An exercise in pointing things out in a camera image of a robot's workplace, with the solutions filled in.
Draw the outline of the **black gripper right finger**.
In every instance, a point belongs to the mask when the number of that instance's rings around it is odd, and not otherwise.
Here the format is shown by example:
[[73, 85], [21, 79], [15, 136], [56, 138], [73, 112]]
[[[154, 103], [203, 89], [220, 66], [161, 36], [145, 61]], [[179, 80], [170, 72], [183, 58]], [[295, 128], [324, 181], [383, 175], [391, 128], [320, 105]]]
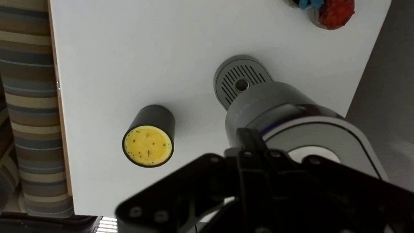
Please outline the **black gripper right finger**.
[[260, 160], [272, 233], [414, 233], [414, 194], [316, 154], [300, 163], [281, 150]]

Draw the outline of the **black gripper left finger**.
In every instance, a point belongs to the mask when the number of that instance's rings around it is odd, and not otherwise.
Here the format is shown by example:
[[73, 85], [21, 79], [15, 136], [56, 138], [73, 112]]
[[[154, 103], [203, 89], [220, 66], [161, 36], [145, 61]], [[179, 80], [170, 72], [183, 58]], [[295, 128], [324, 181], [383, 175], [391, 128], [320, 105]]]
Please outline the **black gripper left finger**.
[[119, 233], [187, 233], [232, 197], [229, 162], [205, 154], [121, 202]]

